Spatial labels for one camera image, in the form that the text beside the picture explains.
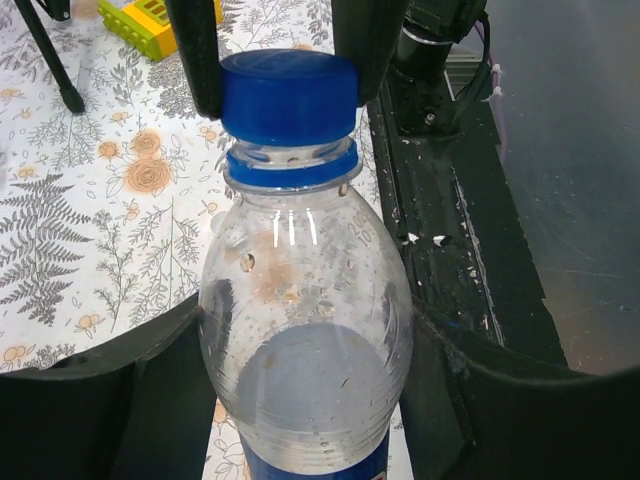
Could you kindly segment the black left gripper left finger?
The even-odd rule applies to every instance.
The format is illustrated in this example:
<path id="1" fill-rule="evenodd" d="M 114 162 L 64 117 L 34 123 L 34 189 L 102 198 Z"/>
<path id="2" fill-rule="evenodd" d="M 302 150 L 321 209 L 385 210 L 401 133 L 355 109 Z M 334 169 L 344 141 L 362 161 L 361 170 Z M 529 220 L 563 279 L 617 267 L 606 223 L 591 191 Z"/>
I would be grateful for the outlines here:
<path id="1" fill-rule="evenodd" d="M 4 479 L 199 479 L 216 395 L 197 296 L 47 369 L 1 377 Z"/>

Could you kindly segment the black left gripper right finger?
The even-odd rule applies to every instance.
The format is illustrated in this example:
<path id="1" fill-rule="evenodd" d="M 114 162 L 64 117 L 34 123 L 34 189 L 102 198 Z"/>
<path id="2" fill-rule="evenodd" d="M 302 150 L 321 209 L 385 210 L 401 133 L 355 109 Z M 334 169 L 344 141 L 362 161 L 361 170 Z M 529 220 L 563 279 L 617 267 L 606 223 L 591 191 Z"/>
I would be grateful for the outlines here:
<path id="1" fill-rule="evenodd" d="M 413 304 L 400 407 L 415 478 L 638 478 L 638 368 L 579 373 Z"/>

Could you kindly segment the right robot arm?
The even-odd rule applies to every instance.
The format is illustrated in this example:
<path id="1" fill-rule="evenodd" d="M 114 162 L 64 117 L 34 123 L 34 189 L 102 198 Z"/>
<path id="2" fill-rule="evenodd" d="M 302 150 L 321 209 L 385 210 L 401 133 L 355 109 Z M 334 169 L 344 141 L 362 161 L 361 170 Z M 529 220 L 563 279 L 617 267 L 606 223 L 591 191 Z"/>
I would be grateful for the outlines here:
<path id="1" fill-rule="evenodd" d="M 212 1 L 167 1 L 170 25 L 199 115 L 222 115 L 222 83 L 216 13 Z M 335 53 L 358 72 L 358 105 L 381 87 L 401 29 L 420 40 L 458 43 L 485 13 L 484 1 L 342 1 L 331 3 Z"/>

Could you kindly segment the blue bottle cap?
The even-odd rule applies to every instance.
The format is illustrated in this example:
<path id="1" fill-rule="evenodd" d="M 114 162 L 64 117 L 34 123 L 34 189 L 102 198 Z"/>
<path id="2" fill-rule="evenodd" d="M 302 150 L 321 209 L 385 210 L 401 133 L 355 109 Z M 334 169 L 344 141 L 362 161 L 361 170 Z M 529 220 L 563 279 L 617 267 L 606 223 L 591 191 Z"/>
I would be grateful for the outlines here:
<path id="1" fill-rule="evenodd" d="M 262 49 L 221 61 L 221 122 L 250 143 L 328 144 L 355 129 L 358 76 L 346 59 L 298 49 Z"/>

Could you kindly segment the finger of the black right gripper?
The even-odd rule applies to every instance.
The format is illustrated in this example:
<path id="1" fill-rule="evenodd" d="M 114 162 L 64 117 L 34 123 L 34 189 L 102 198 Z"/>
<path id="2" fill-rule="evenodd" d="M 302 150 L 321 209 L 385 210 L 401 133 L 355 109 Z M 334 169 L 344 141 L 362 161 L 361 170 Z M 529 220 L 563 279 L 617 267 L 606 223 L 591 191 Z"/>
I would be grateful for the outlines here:
<path id="1" fill-rule="evenodd" d="M 197 113 L 221 118 L 222 80 L 218 25 L 223 13 L 219 1 L 165 2 L 170 25 Z"/>
<path id="2" fill-rule="evenodd" d="M 396 48 L 408 0 L 332 0 L 335 53 L 358 74 L 358 106 L 373 100 Z"/>

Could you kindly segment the Pepsi bottle blue label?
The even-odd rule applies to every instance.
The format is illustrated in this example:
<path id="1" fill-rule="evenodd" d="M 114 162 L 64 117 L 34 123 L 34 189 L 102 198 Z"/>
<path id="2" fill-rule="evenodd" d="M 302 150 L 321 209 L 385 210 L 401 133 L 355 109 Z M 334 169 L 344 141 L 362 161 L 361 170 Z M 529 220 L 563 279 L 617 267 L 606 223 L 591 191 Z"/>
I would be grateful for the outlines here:
<path id="1" fill-rule="evenodd" d="M 350 138 L 236 140 L 236 200 L 199 290 L 200 345 L 255 479 L 383 479 L 413 347 L 404 264 L 353 187 Z"/>

